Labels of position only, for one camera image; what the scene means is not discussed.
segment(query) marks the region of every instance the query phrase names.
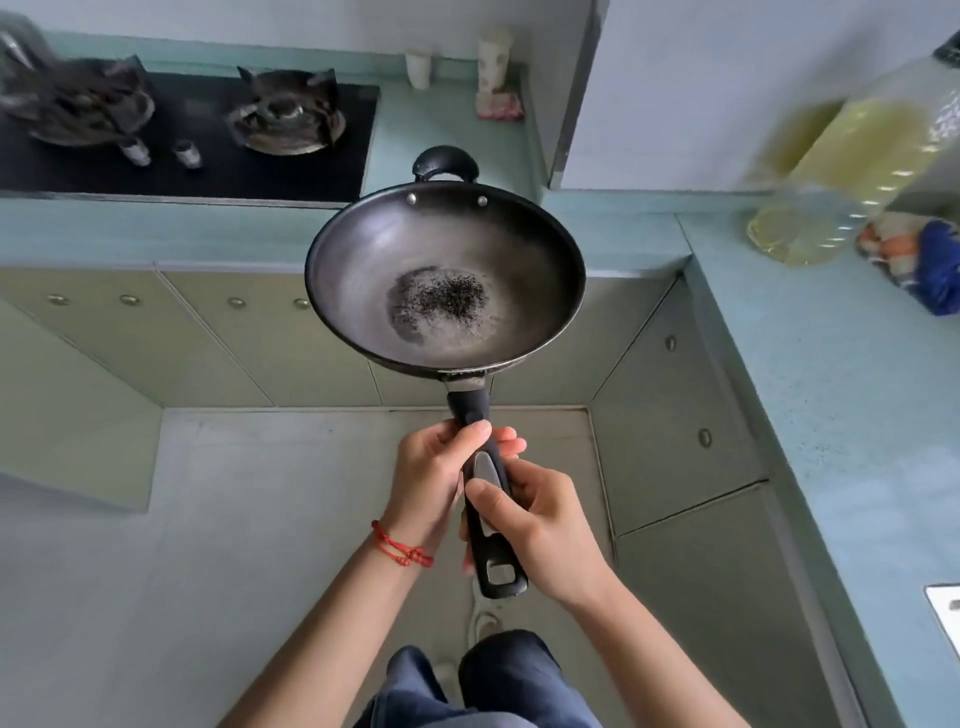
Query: red string bracelet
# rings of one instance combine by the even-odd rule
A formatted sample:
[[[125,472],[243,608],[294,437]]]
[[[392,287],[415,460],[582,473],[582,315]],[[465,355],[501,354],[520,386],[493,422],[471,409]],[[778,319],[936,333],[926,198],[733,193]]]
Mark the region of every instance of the red string bracelet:
[[[380,521],[372,522],[371,527],[373,528],[373,536],[376,539],[376,547],[402,567],[408,567],[412,562],[415,561],[426,568],[433,566],[433,556],[427,556],[425,553],[423,553],[423,546],[408,546],[406,544],[401,544],[397,541],[394,541],[380,526]],[[397,556],[395,553],[390,551],[387,546],[395,548],[403,555]]]

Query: black stovetop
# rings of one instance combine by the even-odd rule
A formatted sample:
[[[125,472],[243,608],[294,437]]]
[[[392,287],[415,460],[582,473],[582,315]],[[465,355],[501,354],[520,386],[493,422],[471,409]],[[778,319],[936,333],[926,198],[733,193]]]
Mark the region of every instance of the black stovetop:
[[[149,166],[134,166],[114,145],[46,144],[0,114],[0,195],[304,207],[360,198],[376,86],[340,84],[347,129],[332,148],[272,157],[238,146],[224,120],[251,99],[241,79],[151,73],[150,82],[156,113],[139,133],[150,148]],[[203,169],[186,169],[171,151],[183,138],[196,144]]]

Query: gray floor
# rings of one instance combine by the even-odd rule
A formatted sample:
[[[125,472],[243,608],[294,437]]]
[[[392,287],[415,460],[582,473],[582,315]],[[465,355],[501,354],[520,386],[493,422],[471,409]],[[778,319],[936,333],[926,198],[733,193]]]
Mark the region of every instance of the gray floor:
[[[389,493],[396,443],[440,411],[168,411],[150,512],[0,484],[0,724],[210,726],[323,592]],[[574,478],[608,556],[586,412],[503,409],[526,457]],[[448,534],[386,658],[455,662],[472,596]],[[627,725],[575,624],[531,590],[506,626],[536,630],[608,726]]]

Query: leg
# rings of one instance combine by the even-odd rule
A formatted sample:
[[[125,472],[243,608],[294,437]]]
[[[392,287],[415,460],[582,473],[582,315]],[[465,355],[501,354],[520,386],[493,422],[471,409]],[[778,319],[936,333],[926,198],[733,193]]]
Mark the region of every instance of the leg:
[[[460,663],[464,704],[524,717],[538,728],[600,728],[537,635],[512,630],[477,643]]]
[[[406,646],[390,658],[383,687],[354,728],[420,728],[467,712],[446,702],[426,656]]]

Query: black frying pan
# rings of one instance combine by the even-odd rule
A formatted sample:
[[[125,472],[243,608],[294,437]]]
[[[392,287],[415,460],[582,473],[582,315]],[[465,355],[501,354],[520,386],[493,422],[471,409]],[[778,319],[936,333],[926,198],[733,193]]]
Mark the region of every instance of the black frying pan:
[[[324,225],[307,255],[306,290],[330,330],[367,358],[443,381],[464,426],[490,418],[487,374],[517,364],[570,323],[587,272],[552,215],[477,184],[477,164],[463,150],[428,149],[413,173],[416,182],[374,192]],[[463,182],[429,182],[440,174]],[[511,493],[492,440],[464,466],[465,480],[475,473]],[[467,523],[481,593],[523,592],[513,549],[469,501]]]

